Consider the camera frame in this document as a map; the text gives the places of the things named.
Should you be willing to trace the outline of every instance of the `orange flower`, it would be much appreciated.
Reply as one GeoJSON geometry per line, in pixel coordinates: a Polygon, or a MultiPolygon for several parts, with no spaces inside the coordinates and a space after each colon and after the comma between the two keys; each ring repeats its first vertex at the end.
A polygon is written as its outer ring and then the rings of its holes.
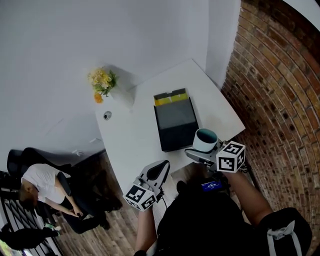
{"type": "Polygon", "coordinates": [[[96,103],[100,104],[100,103],[104,102],[104,100],[102,99],[102,96],[98,92],[95,92],[93,97],[94,97],[94,100],[96,103]]]}

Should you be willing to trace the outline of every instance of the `brick wall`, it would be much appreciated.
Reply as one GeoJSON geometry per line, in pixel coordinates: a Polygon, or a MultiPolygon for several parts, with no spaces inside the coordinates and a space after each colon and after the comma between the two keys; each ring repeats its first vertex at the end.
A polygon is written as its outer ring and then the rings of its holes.
{"type": "Polygon", "coordinates": [[[222,93],[274,210],[295,207],[320,242],[320,32],[281,0],[242,0],[222,93]]]}

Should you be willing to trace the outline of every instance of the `hand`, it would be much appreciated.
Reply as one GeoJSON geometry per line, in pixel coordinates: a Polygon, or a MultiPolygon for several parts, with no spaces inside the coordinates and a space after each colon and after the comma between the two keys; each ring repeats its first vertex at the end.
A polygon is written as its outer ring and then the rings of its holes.
{"type": "Polygon", "coordinates": [[[66,212],[66,214],[69,214],[69,215],[71,215],[71,216],[73,216],[73,217],[79,218],[79,216],[74,213],[74,210],[68,210],[68,211],[66,212]]]}
{"type": "Polygon", "coordinates": [[[82,217],[84,215],[82,211],[79,209],[79,207],[76,205],[73,207],[73,211],[74,211],[74,214],[77,215],[77,217],[80,217],[80,216],[82,217]]]}

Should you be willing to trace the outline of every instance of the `yellow flower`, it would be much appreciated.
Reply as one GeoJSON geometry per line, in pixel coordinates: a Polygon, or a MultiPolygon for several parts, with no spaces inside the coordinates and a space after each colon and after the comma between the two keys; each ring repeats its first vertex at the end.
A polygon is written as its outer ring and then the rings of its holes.
{"type": "Polygon", "coordinates": [[[103,88],[107,89],[110,86],[109,83],[112,81],[112,78],[102,67],[99,67],[88,74],[88,80],[93,87],[96,85],[100,85],[103,88]]]}
{"type": "Polygon", "coordinates": [[[93,97],[94,97],[94,100],[96,103],[100,104],[100,103],[104,102],[104,100],[102,99],[102,96],[98,92],[95,92],[93,97]]]}

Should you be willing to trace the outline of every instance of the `mug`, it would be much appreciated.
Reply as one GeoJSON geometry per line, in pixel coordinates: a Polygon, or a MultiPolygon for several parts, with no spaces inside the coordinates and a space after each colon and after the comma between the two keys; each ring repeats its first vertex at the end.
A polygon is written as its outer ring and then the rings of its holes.
{"type": "Polygon", "coordinates": [[[196,130],[192,147],[201,152],[211,151],[218,142],[218,136],[209,129],[196,130]]]}

